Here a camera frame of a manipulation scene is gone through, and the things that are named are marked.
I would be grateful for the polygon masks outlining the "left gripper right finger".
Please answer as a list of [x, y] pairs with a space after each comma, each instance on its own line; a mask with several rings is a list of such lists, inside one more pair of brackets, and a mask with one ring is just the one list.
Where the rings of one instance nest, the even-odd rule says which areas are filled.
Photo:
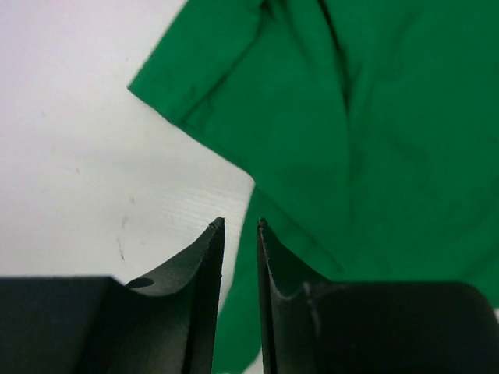
[[460, 282], [336, 282], [257, 225], [266, 373], [495, 373], [498, 322]]

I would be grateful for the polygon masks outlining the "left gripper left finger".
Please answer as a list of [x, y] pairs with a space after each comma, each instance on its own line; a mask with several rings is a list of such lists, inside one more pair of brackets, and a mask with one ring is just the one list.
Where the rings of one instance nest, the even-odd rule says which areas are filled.
[[4, 373], [209, 373], [225, 222], [122, 284], [108, 276], [4, 277]]

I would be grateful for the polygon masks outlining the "green t-shirt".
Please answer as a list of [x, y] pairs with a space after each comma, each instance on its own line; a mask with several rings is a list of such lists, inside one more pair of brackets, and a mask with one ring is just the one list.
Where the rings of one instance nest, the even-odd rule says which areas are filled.
[[188, 1], [129, 91], [254, 181], [213, 372], [260, 352], [260, 218], [334, 281], [497, 305], [497, 2]]

